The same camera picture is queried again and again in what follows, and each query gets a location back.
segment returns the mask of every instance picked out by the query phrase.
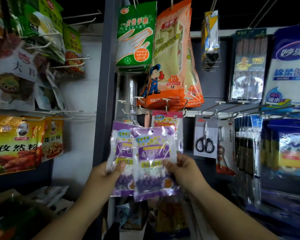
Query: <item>person's left hand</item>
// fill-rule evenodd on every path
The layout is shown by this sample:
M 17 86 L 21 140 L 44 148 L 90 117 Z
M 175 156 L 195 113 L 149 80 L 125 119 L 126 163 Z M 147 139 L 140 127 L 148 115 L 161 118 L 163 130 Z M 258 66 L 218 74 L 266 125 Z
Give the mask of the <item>person's left hand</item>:
M 121 173 L 124 171 L 126 163 L 121 161 L 111 174 L 106 174 L 107 162 L 94 167 L 90 173 L 87 183 L 77 202 L 88 207 L 88 210 L 95 214 L 100 213 L 102 206 L 110 197 L 115 184 Z

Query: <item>chopsticks package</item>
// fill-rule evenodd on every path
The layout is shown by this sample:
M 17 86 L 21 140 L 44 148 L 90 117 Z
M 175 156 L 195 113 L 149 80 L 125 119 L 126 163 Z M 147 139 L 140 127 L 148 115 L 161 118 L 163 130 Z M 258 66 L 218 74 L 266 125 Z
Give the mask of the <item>chopsticks package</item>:
M 237 30 L 233 46 L 235 61 L 230 79 L 229 101 L 261 101 L 267 47 L 265 28 Z

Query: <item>purple packet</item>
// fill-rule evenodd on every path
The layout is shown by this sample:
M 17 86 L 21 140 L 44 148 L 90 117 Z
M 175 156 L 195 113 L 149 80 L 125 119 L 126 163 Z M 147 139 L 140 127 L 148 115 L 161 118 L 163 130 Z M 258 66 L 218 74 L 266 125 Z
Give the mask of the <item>purple packet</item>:
M 135 128 L 121 122 L 113 122 L 111 134 L 111 149 L 108 157 L 106 170 L 112 172 L 118 163 L 126 162 L 126 167 L 115 183 L 111 197 L 132 196 L 134 191 L 133 182 L 133 159 L 132 138 L 130 129 Z
M 138 127 L 130 131 L 133 137 L 135 202 L 156 196 L 175 195 L 178 186 L 162 164 L 163 159 L 177 163 L 174 125 Z

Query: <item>cartoon man in blue overalls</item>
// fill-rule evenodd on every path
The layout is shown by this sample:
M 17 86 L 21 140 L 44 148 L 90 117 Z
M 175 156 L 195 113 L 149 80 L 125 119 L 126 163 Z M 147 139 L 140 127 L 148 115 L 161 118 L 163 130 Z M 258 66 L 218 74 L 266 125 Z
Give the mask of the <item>cartoon man in blue overalls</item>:
M 160 70 L 160 64 L 156 64 L 155 66 L 151 67 L 150 69 L 150 88 L 149 88 L 149 92 L 148 95 L 152 95 L 152 92 L 154 94 L 158 94 L 160 93 L 160 90 L 158 90 L 158 78 L 159 80 L 162 80 L 164 78 L 164 74 L 161 71 L 158 76 L 158 71 Z

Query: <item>person's right hand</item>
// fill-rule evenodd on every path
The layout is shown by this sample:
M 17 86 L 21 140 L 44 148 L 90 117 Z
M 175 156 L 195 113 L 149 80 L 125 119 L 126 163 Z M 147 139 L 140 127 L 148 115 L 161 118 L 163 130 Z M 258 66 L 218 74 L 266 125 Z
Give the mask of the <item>person's right hand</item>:
M 209 187 L 195 160 L 189 156 L 178 154 L 177 164 L 163 160 L 163 165 L 176 176 L 178 184 L 192 194 L 202 187 Z

